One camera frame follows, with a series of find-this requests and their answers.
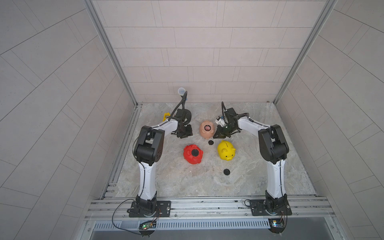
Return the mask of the pink piggy bank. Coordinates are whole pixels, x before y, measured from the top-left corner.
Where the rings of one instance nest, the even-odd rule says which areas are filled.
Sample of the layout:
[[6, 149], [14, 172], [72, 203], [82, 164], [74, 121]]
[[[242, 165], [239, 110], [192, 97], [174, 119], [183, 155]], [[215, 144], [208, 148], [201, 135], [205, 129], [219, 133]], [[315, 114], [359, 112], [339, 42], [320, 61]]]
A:
[[204, 121], [200, 124], [200, 135], [204, 139], [210, 139], [215, 134], [215, 125], [210, 121]]

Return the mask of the red piggy bank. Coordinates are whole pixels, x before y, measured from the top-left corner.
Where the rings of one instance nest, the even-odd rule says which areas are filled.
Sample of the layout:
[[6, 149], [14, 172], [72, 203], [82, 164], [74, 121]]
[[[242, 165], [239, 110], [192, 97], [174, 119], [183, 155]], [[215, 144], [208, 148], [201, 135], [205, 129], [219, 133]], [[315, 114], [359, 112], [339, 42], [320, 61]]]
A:
[[188, 145], [184, 148], [184, 159], [192, 164], [200, 164], [203, 159], [204, 152], [197, 145]]

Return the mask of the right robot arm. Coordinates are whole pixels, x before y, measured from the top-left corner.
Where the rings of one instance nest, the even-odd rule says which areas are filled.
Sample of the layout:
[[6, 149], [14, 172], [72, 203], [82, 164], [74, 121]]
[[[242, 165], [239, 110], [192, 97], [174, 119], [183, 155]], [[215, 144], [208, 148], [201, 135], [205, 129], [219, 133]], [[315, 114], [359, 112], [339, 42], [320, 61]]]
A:
[[292, 210], [284, 186], [284, 167], [289, 153], [288, 142], [279, 125], [267, 125], [249, 117], [248, 113], [237, 114], [233, 108], [222, 104], [222, 116], [215, 120], [218, 124], [215, 139], [229, 138], [245, 130], [259, 139], [260, 154], [267, 162], [266, 199], [245, 200], [253, 216], [290, 216]]

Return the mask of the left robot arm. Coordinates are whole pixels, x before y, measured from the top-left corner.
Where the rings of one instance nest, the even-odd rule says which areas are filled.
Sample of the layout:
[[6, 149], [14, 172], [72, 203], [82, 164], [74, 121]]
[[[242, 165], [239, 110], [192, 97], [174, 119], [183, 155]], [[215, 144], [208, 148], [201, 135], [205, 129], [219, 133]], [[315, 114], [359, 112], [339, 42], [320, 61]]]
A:
[[160, 160], [165, 137], [169, 134], [178, 138], [192, 136], [191, 111], [177, 109], [175, 116], [155, 126], [143, 126], [133, 148], [133, 155], [139, 163], [140, 189], [128, 210], [129, 217], [153, 217], [158, 211], [156, 190], [156, 166]]

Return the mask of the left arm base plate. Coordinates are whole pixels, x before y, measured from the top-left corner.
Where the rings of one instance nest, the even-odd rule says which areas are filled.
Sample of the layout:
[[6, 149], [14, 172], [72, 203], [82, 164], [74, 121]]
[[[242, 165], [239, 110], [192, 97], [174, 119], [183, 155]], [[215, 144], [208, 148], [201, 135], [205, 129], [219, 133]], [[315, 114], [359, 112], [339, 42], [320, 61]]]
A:
[[171, 201], [134, 201], [127, 210], [130, 218], [169, 217]]

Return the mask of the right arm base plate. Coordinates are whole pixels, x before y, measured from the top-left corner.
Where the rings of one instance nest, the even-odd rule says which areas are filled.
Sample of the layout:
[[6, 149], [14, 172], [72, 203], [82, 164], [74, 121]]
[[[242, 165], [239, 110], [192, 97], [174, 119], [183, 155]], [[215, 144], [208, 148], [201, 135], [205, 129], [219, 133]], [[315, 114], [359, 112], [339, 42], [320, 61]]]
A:
[[248, 200], [247, 205], [253, 216], [291, 216], [292, 210], [287, 199]]

